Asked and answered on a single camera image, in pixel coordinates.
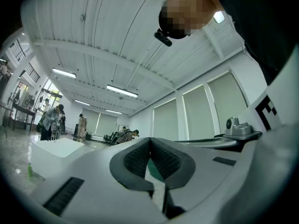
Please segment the plaid shirt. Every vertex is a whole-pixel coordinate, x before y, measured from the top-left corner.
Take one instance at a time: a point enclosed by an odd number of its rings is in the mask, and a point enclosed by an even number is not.
[[[133,132],[128,132],[118,138],[116,142],[124,143],[132,140]]]

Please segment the ceiling light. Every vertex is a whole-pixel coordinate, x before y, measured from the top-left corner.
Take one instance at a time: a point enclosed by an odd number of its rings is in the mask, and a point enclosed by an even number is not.
[[[120,113],[120,112],[113,111],[113,110],[106,110],[106,111],[108,111],[108,112],[112,112],[112,113],[116,113],[116,114],[122,114],[122,113]]]
[[[68,72],[68,71],[64,71],[64,70],[60,70],[60,69],[56,69],[56,68],[53,68],[53,71],[55,73],[58,73],[58,74],[61,74],[61,75],[64,75],[64,76],[68,76],[68,77],[72,77],[72,78],[77,78],[76,74],[72,73],[72,72]]]
[[[129,91],[125,91],[125,90],[117,88],[115,86],[107,85],[107,89],[115,91],[115,92],[119,92],[119,93],[122,93],[122,94],[125,94],[125,95],[129,95],[129,96],[134,97],[134,98],[138,97],[138,95],[135,94],[135,93],[132,93],[132,92],[129,92]]]
[[[214,15],[214,20],[219,24],[225,20],[225,17],[222,12],[216,12]]]
[[[79,100],[75,100],[75,101],[78,102],[78,103],[80,103],[80,104],[84,104],[84,105],[90,106],[90,104],[88,104],[88,103],[85,103],[85,102],[82,102],[82,101],[79,101]]]

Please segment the person in beige outfit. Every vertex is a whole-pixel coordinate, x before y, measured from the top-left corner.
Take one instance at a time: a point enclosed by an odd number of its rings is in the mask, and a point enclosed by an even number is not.
[[[80,142],[80,137],[82,138],[82,142],[84,142],[84,135],[87,126],[87,118],[85,118],[83,114],[80,114],[79,117],[80,117],[80,121],[79,121],[79,128],[78,128],[78,137],[79,137],[79,142]]]

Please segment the white table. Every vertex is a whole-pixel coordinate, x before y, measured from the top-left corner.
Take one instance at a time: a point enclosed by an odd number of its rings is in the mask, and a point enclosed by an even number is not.
[[[44,178],[55,175],[84,154],[83,146],[82,143],[66,138],[38,141],[32,144],[32,170]]]

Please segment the closed blind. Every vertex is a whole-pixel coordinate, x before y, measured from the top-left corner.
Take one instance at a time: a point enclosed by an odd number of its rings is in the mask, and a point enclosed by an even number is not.
[[[107,134],[110,136],[116,130],[116,121],[117,117],[101,113],[96,135],[104,137]]]
[[[178,140],[178,113],[176,100],[154,109],[154,137]]]
[[[189,140],[209,139],[215,136],[214,123],[204,86],[183,95]]]
[[[95,112],[92,110],[82,109],[82,114],[87,118],[87,127],[86,131],[91,134],[95,134],[96,126],[99,119],[99,112]]]
[[[238,117],[247,106],[233,75],[228,73],[209,84],[217,109],[221,133],[226,130],[226,121]]]

